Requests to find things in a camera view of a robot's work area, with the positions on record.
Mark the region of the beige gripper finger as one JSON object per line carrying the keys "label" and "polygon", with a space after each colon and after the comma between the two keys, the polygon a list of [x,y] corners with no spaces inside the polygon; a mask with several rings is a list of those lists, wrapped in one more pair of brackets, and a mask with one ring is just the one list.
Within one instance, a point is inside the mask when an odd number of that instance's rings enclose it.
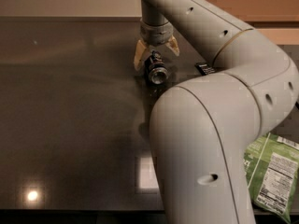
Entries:
{"label": "beige gripper finger", "polygon": [[178,42],[176,40],[176,38],[171,35],[167,42],[165,43],[165,45],[176,55],[179,56],[180,51],[179,51],[179,47],[178,47]]}
{"label": "beige gripper finger", "polygon": [[135,47],[134,68],[139,71],[142,68],[142,58],[146,52],[150,50],[150,46],[142,39],[139,39]]}

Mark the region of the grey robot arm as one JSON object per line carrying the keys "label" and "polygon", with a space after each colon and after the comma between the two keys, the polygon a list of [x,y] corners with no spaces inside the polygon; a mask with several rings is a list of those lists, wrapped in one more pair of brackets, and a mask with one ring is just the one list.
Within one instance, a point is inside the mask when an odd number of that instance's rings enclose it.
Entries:
{"label": "grey robot arm", "polygon": [[142,0],[218,72],[168,89],[151,111],[149,140],[168,224],[255,224],[246,147],[298,99],[298,68],[249,24],[206,0]]}

